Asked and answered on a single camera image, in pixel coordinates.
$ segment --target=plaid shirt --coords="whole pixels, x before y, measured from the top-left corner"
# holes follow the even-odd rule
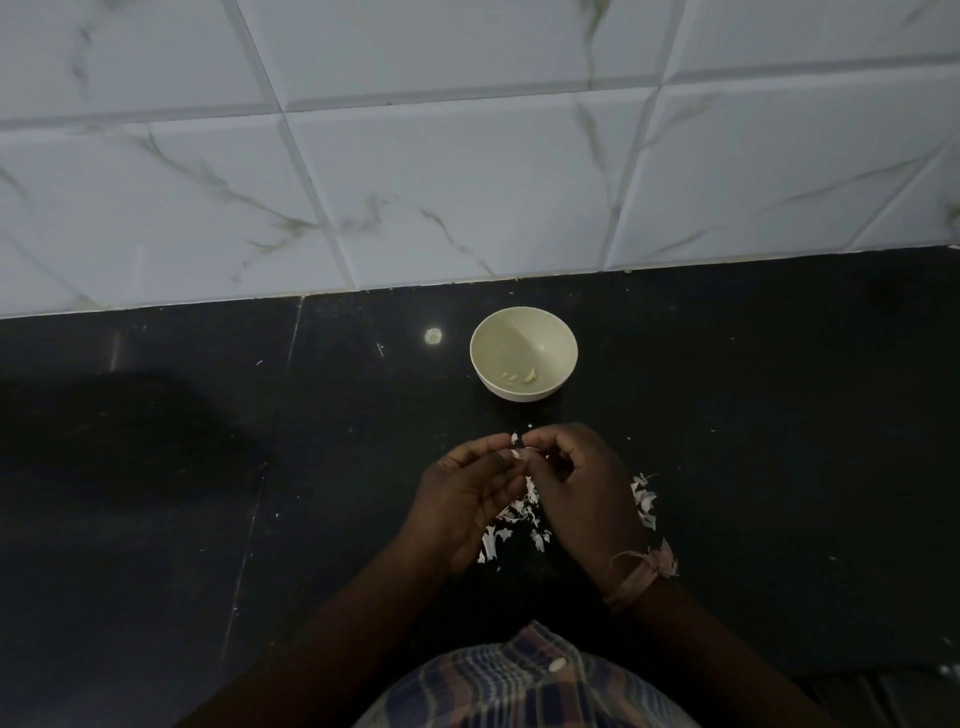
[[[356,725],[697,726],[652,685],[580,653],[537,622],[508,643],[479,644],[431,660],[387,690]]]

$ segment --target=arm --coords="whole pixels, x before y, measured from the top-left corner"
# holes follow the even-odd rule
[[[737,724],[839,728],[679,586],[658,579],[629,614],[700,693]]]
[[[510,435],[493,435],[428,468],[396,538],[292,644],[227,685],[180,728],[292,728],[318,716],[336,725],[358,713],[358,700],[423,608],[450,574],[476,558],[487,524],[523,491],[525,464],[509,445]]]
[[[555,425],[523,436],[523,457],[554,532],[603,595],[636,567],[613,557],[644,553],[659,538],[636,514],[630,477],[600,437],[583,425]],[[572,465],[558,476],[540,452],[558,450]],[[839,728],[793,683],[770,667],[679,586],[657,579],[627,610],[664,655],[718,712],[750,728]]]

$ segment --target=forearm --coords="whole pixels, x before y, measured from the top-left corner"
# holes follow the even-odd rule
[[[631,616],[710,702],[748,728],[839,728],[680,587],[658,579]]]
[[[336,724],[384,667],[444,581],[441,564],[395,539],[306,624],[181,728]]]

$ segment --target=tile wall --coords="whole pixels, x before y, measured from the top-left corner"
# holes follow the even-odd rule
[[[946,0],[7,0],[0,316],[946,243]]]

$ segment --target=pink thread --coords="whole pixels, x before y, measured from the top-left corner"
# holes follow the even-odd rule
[[[669,578],[677,575],[677,559],[673,556],[670,544],[663,541],[660,548],[647,549],[646,553],[637,551],[621,551],[618,556],[639,556],[640,565],[630,572],[613,594],[604,599],[604,603],[614,612],[622,612],[640,598],[644,592],[656,581],[658,576]]]

